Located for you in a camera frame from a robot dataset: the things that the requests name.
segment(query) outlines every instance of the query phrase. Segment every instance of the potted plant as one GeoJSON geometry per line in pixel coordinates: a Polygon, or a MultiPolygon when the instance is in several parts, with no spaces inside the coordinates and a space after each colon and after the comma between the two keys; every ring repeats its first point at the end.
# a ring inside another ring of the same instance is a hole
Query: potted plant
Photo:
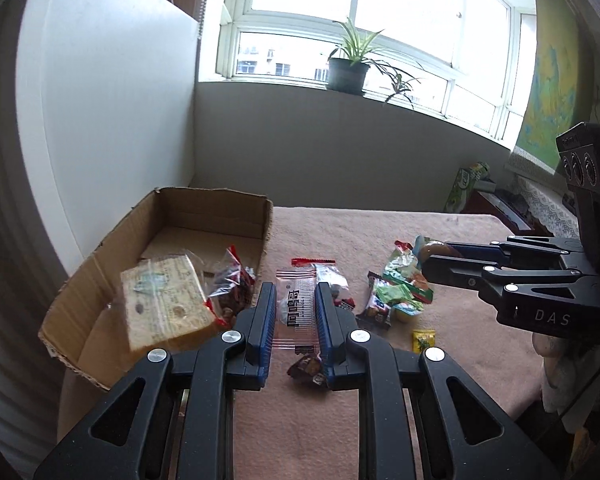
{"type": "Polygon", "coordinates": [[[350,18],[347,18],[346,23],[338,23],[345,33],[342,42],[329,54],[329,82],[327,88],[337,92],[362,95],[366,73],[369,67],[373,65],[382,74],[389,77],[392,82],[394,93],[389,95],[384,102],[399,94],[404,95],[411,102],[411,97],[407,94],[413,91],[411,83],[417,81],[418,78],[413,77],[405,70],[390,65],[384,60],[368,57],[369,54],[379,51],[378,47],[372,45],[372,42],[382,30],[363,35],[356,29],[350,18]],[[343,57],[334,57],[338,53],[341,53],[343,57]]]}

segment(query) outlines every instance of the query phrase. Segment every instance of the black camera housing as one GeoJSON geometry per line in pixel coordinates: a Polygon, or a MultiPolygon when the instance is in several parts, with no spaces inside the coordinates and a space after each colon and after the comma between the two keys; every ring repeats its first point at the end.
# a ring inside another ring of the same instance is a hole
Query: black camera housing
{"type": "Polygon", "coordinates": [[[555,142],[575,195],[582,247],[600,274],[600,124],[576,124],[555,142]]]}

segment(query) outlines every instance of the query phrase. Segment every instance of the window sill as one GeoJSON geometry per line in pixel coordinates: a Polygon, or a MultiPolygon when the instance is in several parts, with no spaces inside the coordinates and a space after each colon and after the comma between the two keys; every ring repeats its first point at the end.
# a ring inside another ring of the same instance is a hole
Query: window sill
{"type": "MultiPolygon", "coordinates": [[[[308,79],[296,79],[296,78],[290,78],[290,77],[284,77],[284,76],[266,76],[266,75],[264,75],[264,76],[237,75],[237,76],[232,77],[231,79],[224,78],[219,74],[213,74],[213,76],[215,76],[215,77],[200,78],[199,82],[203,83],[203,82],[219,82],[219,81],[234,82],[235,81],[235,82],[242,82],[242,83],[260,83],[260,84],[264,83],[264,84],[278,84],[278,85],[286,85],[286,86],[299,86],[299,87],[304,87],[304,88],[314,88],[314,89],[327,91],[327,89],[325,88],[325,83],[317,82],[317,81],[314,82],[314,81],[311,81],[308,79]]],[[[365,94],[362,97],[365,99],[372,99],[374,101],[384,102],[384,100],[387,98],[386,95],[381,94],[379,92],[370,91],[370,90],[365,90],[364,92],[365,92],[365,94]]],[[[513,145],[509,145],[509,143],[505,142],[504,139],[501,139],[501,140],[494,139],[493,137],[490,136],[490,134],[488,132],[485,132],[484,130],[477,128],[476,126],[464,123],[453,117],[446,117],[443,114],[441,114],[440,112],[431,110],[430,108],[425,108],[425,107],[419,106],[417,104],[411,105],[410,102],[408,102],[406,99],[393,98],[386,104],[391,105],[391,106],[397,106],[400,108],[406,108],[407,110],[412,110],[412,111],[415,111],[415,112],[418,112],[421,114],[428,115],[429,117],[434,117],[441,121],[451,123],[454,126],[458,126],[459,128],[464,128],[465,130],[469,130],[470,132],[480,135],[481,137],[484,137],[485,139],[489,139],[489,140],[495,142],[496,144],[504,146],[508,150],[513,149],[513,145]]]]}

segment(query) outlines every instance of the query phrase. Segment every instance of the camera lens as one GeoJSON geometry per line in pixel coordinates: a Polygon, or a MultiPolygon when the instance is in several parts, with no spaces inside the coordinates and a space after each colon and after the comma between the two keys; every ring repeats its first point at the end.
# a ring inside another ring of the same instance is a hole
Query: camera lens
{"type": "Polygon", "coordinates": [[[571,171],[571,164],[567,160],[567,157],[562,158],[562,165],[564,166],[564,173],[566,173],[567,178],[571,180],[573,178],[573,171],[571,171]]]}
{"type": "Polygon", "coordinates": [[[573,166],[573,174],[576,176],[578,184],[582,185],[584,182],[584,175],[582,174],[582,166],[578,160],[578,156],[574,153],[571,155],[571,165],[573,166]]]}
{"type": "Polygon", "coordinates": [[[584,171],[587,173],[587,178],[592,186],[596,185],[598,180],[598,176],[596,175],[596,167],[593,165],[593,161],[591,160],[589,153],[585,153],[584,155],[584,171]]]}

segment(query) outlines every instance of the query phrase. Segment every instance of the spider plant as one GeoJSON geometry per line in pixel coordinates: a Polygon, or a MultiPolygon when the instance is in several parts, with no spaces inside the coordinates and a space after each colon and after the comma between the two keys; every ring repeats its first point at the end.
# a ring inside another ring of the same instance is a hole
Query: spider plant
{"type": "Polygon", "coordinates": [[[347,18],[346,22],[337,22],[344,29],[345,33],[342,37],[342,42],[334,48],[329,54],[328,59],[336,56],[337,53],[341,52],[344,59],[350,61],[350,66],[354,66],[357,63],[375,66],[381,74],[387,76],[391,80],[391,86],[393,93],[390,94],[384,102],[388,102],[390,99],[397,95],[403,95],[407,101],[409,101],[413,107],[413,101],[411,97],[407,95],[413,91],[413,82],[420,82],[420,79],[414,77],[406,70],[395,67],[390,63],[382,59],[374,59],[369,57],[370,54],[380,54],[381,49],[378,46],[373,45],[373,40],[382,33],[382,30],[378,32],[370,32],[368,34],[360,33],[355,27],[350,18],[347,18]]]}

